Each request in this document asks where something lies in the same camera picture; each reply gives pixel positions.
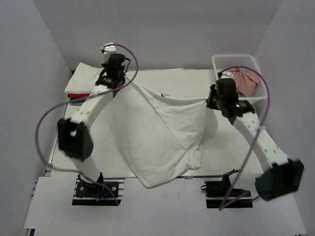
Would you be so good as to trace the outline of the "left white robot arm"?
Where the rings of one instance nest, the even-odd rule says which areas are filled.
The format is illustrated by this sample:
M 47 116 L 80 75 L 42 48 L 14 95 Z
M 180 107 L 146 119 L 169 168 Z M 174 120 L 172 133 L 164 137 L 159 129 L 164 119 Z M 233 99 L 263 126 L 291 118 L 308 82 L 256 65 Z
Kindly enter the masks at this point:
M 91 95 L 79 110 L 68 119 L 58 121 L 59 149 L 73 162 L 84 181 L 88 182 L 87 190 L 93 196 L 103 193 L 104 184 L 99 180 L 101 173 L 91 157 L 94 143 L 90 136 L 90 129 L 105 106 L 116 95 L 113 89 L 119 88 L 126 82 L 123 54 L 113 53 L 108 61 L 103 63 L 101 71 Z

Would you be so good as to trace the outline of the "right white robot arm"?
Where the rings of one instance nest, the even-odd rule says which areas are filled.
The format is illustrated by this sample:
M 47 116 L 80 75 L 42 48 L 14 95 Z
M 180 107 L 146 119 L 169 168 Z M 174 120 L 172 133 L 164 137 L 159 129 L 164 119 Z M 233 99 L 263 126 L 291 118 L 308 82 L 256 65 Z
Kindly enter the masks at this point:
M 255 153 L 263 174 L 255 179 L 258 195 L 265 201 L 294 193 L 299 189 L 304 165 L 291 160 L 273 141 L 247 100 L 239 100 L 232 78 L 217 80 L 210 86 L 207 108 L 219 110 L 245 138 Z

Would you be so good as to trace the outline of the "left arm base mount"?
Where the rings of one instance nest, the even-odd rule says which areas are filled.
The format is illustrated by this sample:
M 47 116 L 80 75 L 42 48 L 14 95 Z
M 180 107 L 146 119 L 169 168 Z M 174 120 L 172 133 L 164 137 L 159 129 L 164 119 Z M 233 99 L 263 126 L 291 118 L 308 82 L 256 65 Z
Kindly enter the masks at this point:
M 124 190 L 124 178 L 104 178 L 105 184 L 113 193 L 99 185 L 87 183 L 78 176 L 75 183 L 72 205 L 73 206 L 118 206 L 121 203 Z

